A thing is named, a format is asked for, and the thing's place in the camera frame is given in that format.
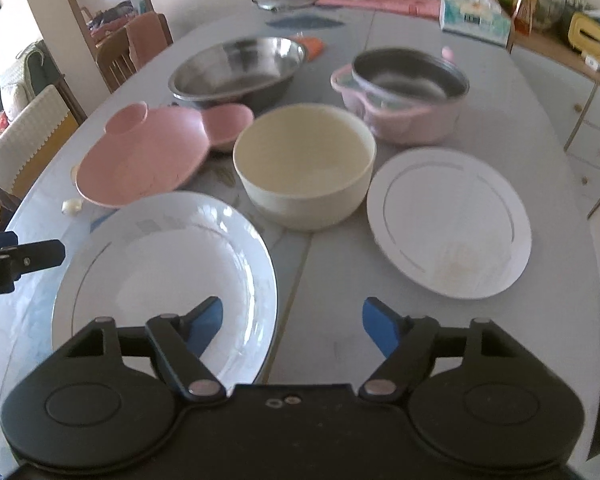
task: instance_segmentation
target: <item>oval white plate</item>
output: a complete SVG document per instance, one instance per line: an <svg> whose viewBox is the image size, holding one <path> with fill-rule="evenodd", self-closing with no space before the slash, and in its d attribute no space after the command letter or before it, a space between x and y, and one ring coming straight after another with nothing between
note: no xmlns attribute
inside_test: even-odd
<svg viewBox="0 0 600 480"><path fill-rule="evenodd" d="M222 327L202 362L227 388L252 383L276 326L276 277L251 223L207 195L172 192L138 200L107 219L74 256L52 319L54 350L96 316L142 326L185 314L209 296L222 301ZM147 360L125 362L152 373Z"/></svg>
<svg viewBox="0 0 600 480"><path fill-rule="evenodd" d="M511 184L445 148L409 150L376 174L366 200L382 252L407 277L450 298L509 288L531 254L531 227Z"/></svg>

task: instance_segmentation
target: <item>beige bowl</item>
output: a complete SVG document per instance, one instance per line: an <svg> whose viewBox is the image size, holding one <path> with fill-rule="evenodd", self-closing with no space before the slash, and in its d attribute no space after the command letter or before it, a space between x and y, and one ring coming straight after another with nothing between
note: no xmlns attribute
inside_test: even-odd
<svg viewBox="0 0 600 480"><path fill-rule="evenodd" d="M278 108L238 137L235 169L251 201L290 229L337 224L364 200L376 141L362 120L340 108Z"/></svg>

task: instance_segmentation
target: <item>tissue box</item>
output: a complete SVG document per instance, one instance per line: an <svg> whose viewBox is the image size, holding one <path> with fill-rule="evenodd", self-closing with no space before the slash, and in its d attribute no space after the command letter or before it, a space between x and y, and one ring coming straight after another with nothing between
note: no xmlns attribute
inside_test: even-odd
<svg viewBox="0 0 600 480"><path fill-rule="evenodd" d="M481 4L466 0L442 0L440 28L504 46L509 39L511 20Z"/></svg>

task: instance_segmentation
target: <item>dining table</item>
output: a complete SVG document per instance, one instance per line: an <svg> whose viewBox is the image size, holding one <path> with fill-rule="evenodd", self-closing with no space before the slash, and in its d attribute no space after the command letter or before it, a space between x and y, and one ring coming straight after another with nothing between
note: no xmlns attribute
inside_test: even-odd
<svg viewBox="0 0 600 480"><path fill-rule="evenodd" d="M600 277L574 176L547 114L505 48L443 32L432 20L344 7L277 13L251 7L197 27L126 81L79 127L8 225L20 243L61 240L66 259L55 269L22 276L14 292L0 296L0 407L52 352L52 312L64 272L110 214L89 202L76 216L61 211L65 200L79 198L70 172L103 135L106 121L133 102L172 104L170 75L205 48L236 38L296 35L320 38L324 51L304 64L275 107L301 102L344 107L330 86L331 73L364 50L401 46L439 57L443 47L451 48L470 90L442 146L485 161L511 183L528 214L532 249L526 269L504 292L475 301L447 298L412 282L382 254L364 203L336 226L293 232L254 208L231 156L212 156L185 189L212 195L243 213L260 232L276 273L278 319L259 380L358 388L383 360L363 329L362 306L370 296L402 316L431 316L442 326L467 327L473 318L490 318L581 400L586 418L570 458L577 468L587 459L600 399ZM376 169L401 150L378 142ZM454 365L440 361L442 368ZM15 466L0 429L0 470L8 473Z"/></svg>

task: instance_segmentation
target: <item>screw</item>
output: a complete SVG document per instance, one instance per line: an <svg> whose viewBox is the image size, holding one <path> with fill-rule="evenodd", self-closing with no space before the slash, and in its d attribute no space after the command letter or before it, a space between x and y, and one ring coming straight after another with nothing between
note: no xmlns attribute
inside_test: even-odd
<svg viewBox="0 0 600 480"><path fill-rule="evenodd" d="M371 379L365 383L365 391L373 396L391 395L395 390L397 390L395 383L388 379Z"/></svg>
<svg viewBox="0 0 600 480"><path fill-rule="evenodd" d="M285 397L285 402L293 406L294 404L300 404L302 399L297 395L288 395Z"/></svg>
<svg viewBox="0 0 600 480"><path fill-rule="evenodd" d="M267 399L264 403L268 408L273 408L274 410L278 408L282 408L283 402L280 399Z"/></svg>
<svg viewBox="0 0 600 480"><path fill-rule="evenodd" d="M220 384L211 379L198 379L189 385L189 393L197 397L211 397L220 391Z"/></svg>

